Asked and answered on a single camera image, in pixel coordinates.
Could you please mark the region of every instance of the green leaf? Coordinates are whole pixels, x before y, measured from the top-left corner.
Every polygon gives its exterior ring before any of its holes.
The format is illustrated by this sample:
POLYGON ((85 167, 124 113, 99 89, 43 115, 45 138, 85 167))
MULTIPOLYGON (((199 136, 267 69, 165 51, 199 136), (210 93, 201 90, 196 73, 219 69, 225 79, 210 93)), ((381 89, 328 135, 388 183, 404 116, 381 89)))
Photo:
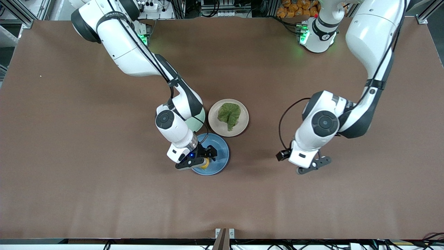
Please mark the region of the green leaf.
POLYGON ((241 115, 241 107, 234 103, 224 103, 219 109, 218 119, 228 125, 228 131, 232 131, 241 115))

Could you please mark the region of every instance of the white robotic arm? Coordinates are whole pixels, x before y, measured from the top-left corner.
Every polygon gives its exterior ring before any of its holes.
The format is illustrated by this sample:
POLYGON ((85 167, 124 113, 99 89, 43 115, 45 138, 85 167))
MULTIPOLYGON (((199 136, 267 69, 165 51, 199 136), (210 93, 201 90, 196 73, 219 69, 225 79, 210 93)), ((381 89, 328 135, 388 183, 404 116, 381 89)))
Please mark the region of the white robotic arm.
POLYGON ((331 162, 329 157, 315 156, 336 134, 356 138, 367 132, 392 67, 391 46, 408 2, 366 0, 360 6, 346 42, 367 70, 361 99, 353 103, 325 90, 315 93, 302 112, 304 121, 294 135, 291 149, 278 153, 278 160, 288 158, 299 166, 298 173, 307 173, 331 162))
POLYGON ((73 12, 75 30, 86 40, 102 43, 116 65, 135 77, 161 75, 171 91, 170 99, 156 109, 156 126, 171 142, 167 156, 179 170, 204 165, 217 155, 211 146, 204 149, 185 120, 202 111, 202 100, 177 71, 159 54, 145 46, 134 28, 139 23, 137 2, 133 0, 91 0, 73 12), (173 97, 173 88, 179 94, 173 97))

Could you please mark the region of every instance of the white plate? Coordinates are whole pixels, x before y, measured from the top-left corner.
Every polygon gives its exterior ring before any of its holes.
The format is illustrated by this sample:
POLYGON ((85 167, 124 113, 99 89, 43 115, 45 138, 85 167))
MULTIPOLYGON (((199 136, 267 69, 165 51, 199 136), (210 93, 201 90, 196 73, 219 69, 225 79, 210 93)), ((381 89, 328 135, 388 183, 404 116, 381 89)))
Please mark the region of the white plate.
POLYGON ((208 122, 210 123, 210 127, 214 130, 214 132, 225 137, 237 136, 238 134, 242 133, 242 131, 247 128, 249 119, 247 108, 241 102, 233 99, 224 99, 216 102, 208 113, 208 122), (232 131, 228 131, 228 125, 223 121, 219 121, 218 119, 219 109, 224 103, 234 103, 239 105, 241 108, 241 114, 239 115, 238 122, 236 125, 234 125, 232 131))

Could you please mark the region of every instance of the table surface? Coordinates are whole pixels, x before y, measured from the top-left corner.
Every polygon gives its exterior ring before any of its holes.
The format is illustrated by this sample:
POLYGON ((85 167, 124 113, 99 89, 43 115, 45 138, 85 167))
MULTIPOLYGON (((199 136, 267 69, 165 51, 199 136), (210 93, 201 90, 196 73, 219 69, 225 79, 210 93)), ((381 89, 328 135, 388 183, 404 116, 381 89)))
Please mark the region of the table surface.
MULTIPOLYGON (((272 19, 160 21, 151 49, 208 111, 241 101, 247 130, 226 138, 228 166, 179 172, 155 127, 169 89, 122 73, 69 22, 35 21, 0 91, 1 238, 422 238, 444 231, 444 70, 427 26, 406 18, 369 132, 322 148, 307 175, 277 162, 278 121, 326 89, 357 101, 366 81, 345 44, 345 19, 323 54, 298 47, 272 19)), ((283 121, 290 141, 303 105, 283 121)))

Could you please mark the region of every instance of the metal bracket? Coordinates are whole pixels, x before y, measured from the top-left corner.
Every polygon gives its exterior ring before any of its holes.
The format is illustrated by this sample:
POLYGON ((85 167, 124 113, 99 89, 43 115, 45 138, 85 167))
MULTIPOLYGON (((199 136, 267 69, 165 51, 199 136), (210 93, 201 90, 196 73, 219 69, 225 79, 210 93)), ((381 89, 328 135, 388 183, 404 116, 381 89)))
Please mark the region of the metal bracket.
POLYGON ((418 24, 428 24, 427 19, 419 19, 418 14, 416 14, 415 17, 416 17, 416 21, 418 22, 418 24))
POLYGON ((331 162, 332 162, 332 158, 330 158, 328 156, 322 156, 319 159, 314 159, 311 162, 311 166, 307 169, 298 167, 296 170, 296 173, 297 174, 305 174, 305 173, 311 172, 313 170, 318 170, 321 167, 330 164, 331 162))
MULTIPOLYGON (((216 238, 218 237, 219 233, 220 233, 221 229, 220 228, 216 228, 216 238)), ((230 239, 234 239, 234 228, 230 228, 228 230, 228 233, 230 235, 230 239)))

